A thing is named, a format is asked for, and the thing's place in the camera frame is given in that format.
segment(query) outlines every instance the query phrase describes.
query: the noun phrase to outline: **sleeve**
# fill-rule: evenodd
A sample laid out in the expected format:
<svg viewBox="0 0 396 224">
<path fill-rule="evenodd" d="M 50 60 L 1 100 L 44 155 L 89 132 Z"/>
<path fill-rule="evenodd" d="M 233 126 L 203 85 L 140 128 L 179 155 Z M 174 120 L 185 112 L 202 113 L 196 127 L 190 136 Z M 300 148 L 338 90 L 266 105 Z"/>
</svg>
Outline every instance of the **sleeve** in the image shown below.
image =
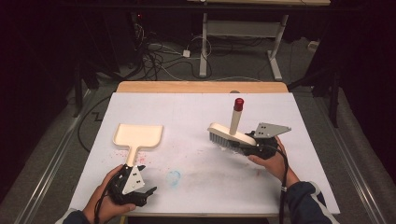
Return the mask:
<svg viewBox="0 0 396 224">
<path fill-rule="evenodd" d="M 90 224 L 81 211 L 69 209 L 55 224 Z"/>
<path fill-rule="evenodd" d="M 297 182 L 290 186 L 287 200 L 292 224 L 338 223 L 327 210 L 323 194 L 313 182 Z"/>
</svg>

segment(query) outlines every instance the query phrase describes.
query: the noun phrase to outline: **hand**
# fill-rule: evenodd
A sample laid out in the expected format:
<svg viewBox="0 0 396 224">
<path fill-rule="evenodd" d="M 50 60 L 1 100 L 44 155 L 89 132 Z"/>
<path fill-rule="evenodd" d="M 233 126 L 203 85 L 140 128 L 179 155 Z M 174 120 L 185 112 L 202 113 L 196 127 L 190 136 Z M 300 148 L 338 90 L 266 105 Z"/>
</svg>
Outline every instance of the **hand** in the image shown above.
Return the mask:
<svg viewBox="0 0 396 224">
<path fill-rule="evenodd" d="M 82 210 L 82 213 L 90 221 L 91 224 L 94 222 L 94 210 L 96 203 L 101 198 L 102 193 L 105 190 L 105 187 L 110 181 L 111 177 L 113 177 L 113 175 L 115 175 L 121 169 L 121 167 L 122 165 L 117 166 L 106 175 L 102 184 L 99 185 L 93 192 L 90 200 L 87 203 L 87 206 L 84 208 L 84 210 Z M 99 221 L 100 223 L 104 223 L 115 216 L 119 216 L 135 209 L 136 206 L 132 203 L 117 205 L 114 204 L 108 196 L 105 196 L 99 211 Z"/>
<path fill-rule="evenodd" d="M 280 139 L 276 136 L 276 141 L 279 144 L 278 149 L 280 149 L 286 156 L 286 150 L 285 147 L 283 146 L 282 142 Z M 275 156 L 268 160 L 263 160 L 262 158 L 254 155 L 250 155 L 247 157 L 250 161 L 253 161 L 256 164 L 259 164 L 265 169 L 271 173 L 274 177 L 278 178 L 280 181 L 283 179 L 283 175 L 285 174 L 285 162 L 283 157 L 277 152 Z M 288 168 L 288 173 L 287 173 L 287 178 L 286 178 L 286 187 L 288 188 L 292 184 L 300 181 L 297 175 L 291 170 L 291 168 Z"/>
</svg>

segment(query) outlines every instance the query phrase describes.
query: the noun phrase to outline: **paddle handle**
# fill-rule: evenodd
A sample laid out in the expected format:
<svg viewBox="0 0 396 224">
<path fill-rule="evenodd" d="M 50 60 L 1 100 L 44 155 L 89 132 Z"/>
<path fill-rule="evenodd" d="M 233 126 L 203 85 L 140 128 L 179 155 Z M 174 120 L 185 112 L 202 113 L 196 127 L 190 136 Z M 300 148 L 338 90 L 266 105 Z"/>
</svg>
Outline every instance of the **paddle handle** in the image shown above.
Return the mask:
<svg viewBox="0 0 396 224">
<path fill-rule="evenodd" d="M 133 167 L 135 162 L 136 162 L 136 156 L 137 156 L 137 147 L 129 147 L 129 153 L 128 157 L 126 158 L 125 164 L 129 167 Z"/>
<path fill-rule="evenodd" d="M 244 108 L 244 100 L 242 98 L 236 98 L 233 104 L 233 117 L 231 118 L 230 135 L 235 135 L 238 129 L 239 120 L 241 119 L 242 110 Z"/>
</svg>

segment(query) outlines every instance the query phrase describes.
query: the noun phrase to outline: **blue marker stain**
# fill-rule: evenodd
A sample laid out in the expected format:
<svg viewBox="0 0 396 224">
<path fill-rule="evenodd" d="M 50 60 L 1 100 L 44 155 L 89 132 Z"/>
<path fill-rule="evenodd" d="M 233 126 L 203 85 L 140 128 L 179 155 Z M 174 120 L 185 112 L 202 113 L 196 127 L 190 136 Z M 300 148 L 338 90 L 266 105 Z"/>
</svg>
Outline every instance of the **blue marker stain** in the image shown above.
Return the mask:
<svg viewBox="0 0 396 224">
<path fill-rule="evenodd" d="M 166 175 L 166 183 L 175 188 L 180 178 L 181 174 L 178 171 L 171 171 Z"/>
</svg>

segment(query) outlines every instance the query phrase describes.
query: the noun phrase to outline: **red cap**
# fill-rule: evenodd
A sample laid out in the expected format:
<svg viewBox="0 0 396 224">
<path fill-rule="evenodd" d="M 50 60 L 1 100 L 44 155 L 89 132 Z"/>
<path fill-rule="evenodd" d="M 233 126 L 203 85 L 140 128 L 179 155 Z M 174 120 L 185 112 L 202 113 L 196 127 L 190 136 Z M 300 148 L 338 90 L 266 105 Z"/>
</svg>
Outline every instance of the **red cap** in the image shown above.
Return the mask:
<svg viewBox="0 0 396 224">
<path fill-rule="evenodd" d="M 244 100 L 242 98 L 235 99 L 235 105 L 233 105 L 234 111 L 242 111 L 244 108 Z"/>
</svg>

